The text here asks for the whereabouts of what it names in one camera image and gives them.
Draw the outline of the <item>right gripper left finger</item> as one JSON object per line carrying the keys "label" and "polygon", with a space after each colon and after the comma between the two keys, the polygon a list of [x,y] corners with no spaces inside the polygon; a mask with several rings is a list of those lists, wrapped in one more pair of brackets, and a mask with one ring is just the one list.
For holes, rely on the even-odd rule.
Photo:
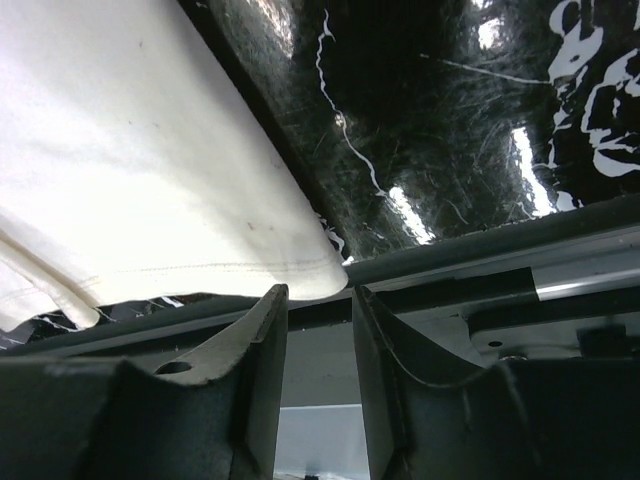
{"label": "right gripper left finger", "polygon": [[126,365],[113,413],[115,479],[269,479],[273,475],[288,289],[148,371]]}

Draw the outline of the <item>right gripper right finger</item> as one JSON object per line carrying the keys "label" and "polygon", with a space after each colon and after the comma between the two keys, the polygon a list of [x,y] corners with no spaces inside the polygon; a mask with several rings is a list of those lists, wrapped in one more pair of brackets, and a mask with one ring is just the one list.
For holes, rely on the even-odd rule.
{"label": "right gripper right finger", "polygon": [[372,478],[499,478],[495,428],[479,417],[499,366],[450,353],[365,287],[352,294],[352,326]]}

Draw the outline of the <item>cream white t shirt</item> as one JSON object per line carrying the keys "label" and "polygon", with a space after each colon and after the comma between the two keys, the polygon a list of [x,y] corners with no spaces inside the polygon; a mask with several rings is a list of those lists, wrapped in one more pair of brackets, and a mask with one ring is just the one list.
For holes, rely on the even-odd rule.
{"label": "cream white t shirt", "polygon": [[175,1],[1,5],[1,327],[212,293],[298,301],[347,276]]}

